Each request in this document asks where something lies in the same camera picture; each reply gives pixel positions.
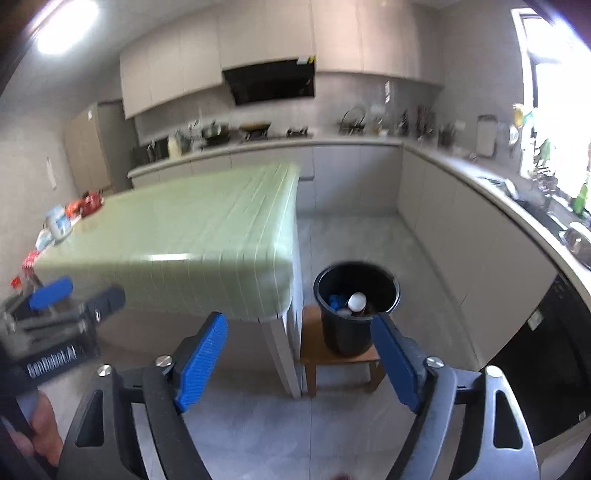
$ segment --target human hand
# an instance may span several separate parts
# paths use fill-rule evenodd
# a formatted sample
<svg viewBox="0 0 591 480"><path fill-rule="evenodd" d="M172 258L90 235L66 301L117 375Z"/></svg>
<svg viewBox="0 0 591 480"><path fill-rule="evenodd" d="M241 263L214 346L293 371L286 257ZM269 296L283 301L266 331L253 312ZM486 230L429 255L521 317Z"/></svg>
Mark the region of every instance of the human hand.
<svg viewBox="0 0 591 480"><path fill-rule="evenodd" d="M42 391L39 391L39 401L35 412L33 412L31 427L35 431L32 440L20 432L12 431L10 433L14 445L25 456L33 456L37 453L47 458L47 461L53 466L57 466L63 442L57 431L56 415L51 402Z"/></svg>

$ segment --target upper cabinet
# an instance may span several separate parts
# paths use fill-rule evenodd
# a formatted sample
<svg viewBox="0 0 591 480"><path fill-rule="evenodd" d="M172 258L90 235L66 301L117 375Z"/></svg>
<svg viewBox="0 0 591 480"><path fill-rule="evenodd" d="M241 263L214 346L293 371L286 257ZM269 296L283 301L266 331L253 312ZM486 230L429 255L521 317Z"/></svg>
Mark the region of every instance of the upper cabinet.
<svg viewBox="0 0 591 480"><path fill-rule="evenodd" d="M150 35L148 67L154 105L183 95L183 64L177 24L166 25Z"/></svg>
<svg viewBox="0 0 591 480"><path fill-rule="evenodd" d="M222 68L265 61L265 0L225 2L217 7Z"/></svg>
<svg viewBox="0 0 591 480"><path fill-rule="evenodd" d="M266 0L267 60L314 55L309 0Z"/></svg>
<svg viewBox="0 0 591 480"><path fill-rule="evenodd" d="M121 53L125 115L221 85L223 69L312 55L319 72L441 84L439 15L410 0L228 0Z"/></svg>
<svg viewBox="0 0 591 480"><path fill-rule="evenodd" d="M411 4L406 14L413 19L404 30L408 78L442 85L440 13L424 5Z"/></svg>
<svg viewBox="0 0 591 480"><path fill-rule="evenodd" d="M217 22L213 10L191 15L180 23L183 91L196 92L222 83L217 43Z"/></svg>
<svg viewBox="0 0 591 480"><path fill-rule="evenodd" d="M223 69L314 54L309 0L241 0L217 11Z"/></svg>
<svg viewBox="0 0 591 480"><path fill-rule="evenodd" d="M216 17L198 12L127 47L120 57L129 118L174 98L222 83Z"/></svg>
<svg viewBox="0 0 591 480"><path fill-rule="evenodd" d="M405 0L359 0L364 72L408 76L404 30L413 23L408 9Z"/></svg>
<svg viewBox="0 0 591 480"><path fill-rule="evenodd" d="M311 0L319 72L362 72L356 0Z"/></svg>
<svg viewBox="0 0 591 480"><path fill-rule="evenodd" d="M120 64L123 106L129 118L153 106L148 43L139 40L127 47L121 53Z"/></svg>

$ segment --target white countertop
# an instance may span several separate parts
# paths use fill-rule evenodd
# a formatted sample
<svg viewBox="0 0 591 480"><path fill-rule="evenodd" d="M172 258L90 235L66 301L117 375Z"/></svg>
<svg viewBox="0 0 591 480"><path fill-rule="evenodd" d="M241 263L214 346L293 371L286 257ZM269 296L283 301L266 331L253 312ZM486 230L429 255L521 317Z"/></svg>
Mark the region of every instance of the white countertop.
<svg viewBox="0 0 591 480"><path fill-rule="evenodd" d="M569 279L579 292L587 308L591 310L591 271L581 265L548 229L520 205L506 197L486 180L480 179L483 176L506 178L511 176L509 172L505 174L503 167L493 160L479 160L478 163L473 163L449 156L436 148L421 147L413 141L405 141L404 148L454 175L503 211L547 254L557 269Z"/></svg>
<svg viewBox="0 0 591 480"><path fill-rule="evenodd" d="M293 138L280 140L266 140L260 142L228 143L220 147L206 148L173 160L162 160L146 166L131 170L128 177L131 179L149 173L162 170L174 165L199 161L220 155L228 155L243 151L266 150L269 148L304 147L307 145L390 145L403 146L414 154L439 166L446 172L455 176L458 180L467 184L483 197L496 205L501 211L511 218L526 235L528 235L550 258L555 266L566 276L581 298L591 310L591 271L581 265L567 248L560 243L542 224L534 219L520 205L506 197L481 177L506 178L515 174L506 171L493 160L478 160L477 163L464 160L444 153L431 146L422 146L417 141L395 137L343 136L321 135L308 138Z"/></svg>
<svg viewBox="0 0 591 480"><path fill-rule="evenodd" d="M205 160L238 152L268 150L270 148L306 147L308 145L390 145L399 147L402 139L395 137L373 137L370 135L322 135L319 137L280 138L277 140L259 140L252 142L230 142L218 147L207 147L187 153L180 158L160 160L130 170L127 177L132 179L151 171L158 171L182 163Z"/></svg>

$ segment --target pot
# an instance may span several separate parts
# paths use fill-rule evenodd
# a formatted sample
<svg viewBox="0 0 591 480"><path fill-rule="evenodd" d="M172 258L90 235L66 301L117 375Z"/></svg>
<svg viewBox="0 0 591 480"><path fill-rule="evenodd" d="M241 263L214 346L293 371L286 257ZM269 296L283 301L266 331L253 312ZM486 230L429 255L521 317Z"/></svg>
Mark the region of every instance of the pot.
<svg viewBox="0 0 591 480"><path fill-rule="evenodd" d="M239 128L247 134L264 133L269 130L271 122L260 122L257 124L242 124Z"/></svg>
<svg viewBox="0 0 591 480"><path fill-rule="evenodd" d="M217 124L214 120L211 125L201 129L201 136L206 142L220 137L229 137L230 129L228 124Z"/></svg>

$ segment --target kitchen sink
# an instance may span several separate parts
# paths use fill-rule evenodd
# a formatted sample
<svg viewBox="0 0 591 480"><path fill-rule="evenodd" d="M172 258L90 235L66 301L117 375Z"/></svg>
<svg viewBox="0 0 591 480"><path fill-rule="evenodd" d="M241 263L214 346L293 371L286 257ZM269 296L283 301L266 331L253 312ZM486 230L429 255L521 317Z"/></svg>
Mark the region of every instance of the kitchen sink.
<svg viewBox="0 0 591 480"><path fill-rule="evenodd" d="M560 222L554 215L527 200L517 200L517 203L528 212L533 218L539 221L546 229L550 231L558 240L559 233L567 229L567 226Z"/></svg>

